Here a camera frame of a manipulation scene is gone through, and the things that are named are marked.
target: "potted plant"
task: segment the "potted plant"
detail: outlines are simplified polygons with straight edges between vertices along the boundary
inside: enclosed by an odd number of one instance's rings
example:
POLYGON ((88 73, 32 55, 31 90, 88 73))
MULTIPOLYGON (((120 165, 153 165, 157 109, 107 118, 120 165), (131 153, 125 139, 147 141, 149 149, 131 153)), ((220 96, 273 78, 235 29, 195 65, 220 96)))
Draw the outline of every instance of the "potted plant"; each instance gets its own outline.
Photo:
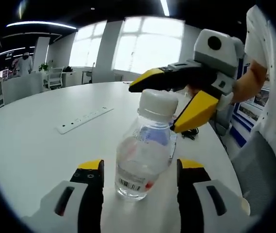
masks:
POLYGON ((72 67, 65 67, 63 69, 63 72, 73 72, 73 69, 72 69, 72 67))
POLYGON ((45 72, 48 72, 49 70, 49 65, 47 63, 42 63, 40 66, 39 66, 39 71, 41 72, 41 70, 45 71, 45 72))

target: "person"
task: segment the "person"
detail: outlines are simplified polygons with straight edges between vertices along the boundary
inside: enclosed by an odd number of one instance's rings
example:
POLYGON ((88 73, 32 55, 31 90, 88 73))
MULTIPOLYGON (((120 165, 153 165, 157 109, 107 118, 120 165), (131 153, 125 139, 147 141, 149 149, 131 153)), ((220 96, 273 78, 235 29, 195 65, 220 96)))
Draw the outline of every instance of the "person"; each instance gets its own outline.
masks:
MULTIPOLYGON (((258 94, 269 73, 269 99, 251 131, 247 143, 232 164, 251 215, 261 214, 276 194, 276 30, 258 6, 246 15, 244 51, 252 59, 248 71, 233 87, 233 102, 258 94)), ((188 87, 192 95, 197 93, 188 87)))
POLYGON ((19 58, 17 67, 19 68, 19 76, 30 74, 32 71, 32 57, 28 52, 25 52, 22 57, 19 58))

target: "power strip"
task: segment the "power strip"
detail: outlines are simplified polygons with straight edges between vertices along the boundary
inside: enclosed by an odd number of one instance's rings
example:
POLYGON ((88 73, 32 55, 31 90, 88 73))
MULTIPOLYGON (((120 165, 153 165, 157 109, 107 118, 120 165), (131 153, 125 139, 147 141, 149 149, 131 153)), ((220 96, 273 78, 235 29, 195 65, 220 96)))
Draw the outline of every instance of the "power strip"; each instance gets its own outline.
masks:
POLYGON ((109 111, 112 111, 114 108, 106 108, 106 107, 102 107, 99 110, 95 111, 95 112, 91 112, 88 114, 83 115, 80 118, 76 118, 74 121, 70 121, 67 123, 64 123, 60 126, 57 126, 56 129, 58 130, 58 132, 60 134, 65 134, 66 132, 69 132, 70 130, 79 127, 82 124, 85 124, 86 122, 95 119, 96 117, 103 115, 109 111))

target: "barcode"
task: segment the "barcode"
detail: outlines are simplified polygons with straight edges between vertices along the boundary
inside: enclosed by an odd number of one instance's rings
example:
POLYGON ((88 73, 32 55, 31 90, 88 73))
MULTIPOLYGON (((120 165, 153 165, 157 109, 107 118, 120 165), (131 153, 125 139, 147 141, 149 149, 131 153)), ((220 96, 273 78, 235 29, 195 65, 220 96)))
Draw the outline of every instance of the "barcode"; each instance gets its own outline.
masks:
POLYGON ((141 186, 137 186, 135 184, 129 183, 121 178, 118 179, 118 181, 120 182, 121 185, 133 190, 133 191, 139 191, 141 186))

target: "white shirt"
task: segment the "white shirt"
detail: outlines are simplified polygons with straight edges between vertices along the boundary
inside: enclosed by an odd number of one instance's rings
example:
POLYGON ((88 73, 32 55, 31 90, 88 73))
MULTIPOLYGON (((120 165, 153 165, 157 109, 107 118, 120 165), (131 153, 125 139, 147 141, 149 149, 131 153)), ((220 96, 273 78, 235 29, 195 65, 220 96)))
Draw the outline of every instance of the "white shirt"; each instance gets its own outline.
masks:
POLYGON ((262 11, 252 7, 246 15, 245 53, 268 69, 269 99, 252 132, 259 131, 276 155, 276 31, 262 11))
POLYGON ((32 70, 32 57, 29 56, 26 60, 23 60, 22 57, 18 60, 19 75, 29 74, 29 70, 32 70))

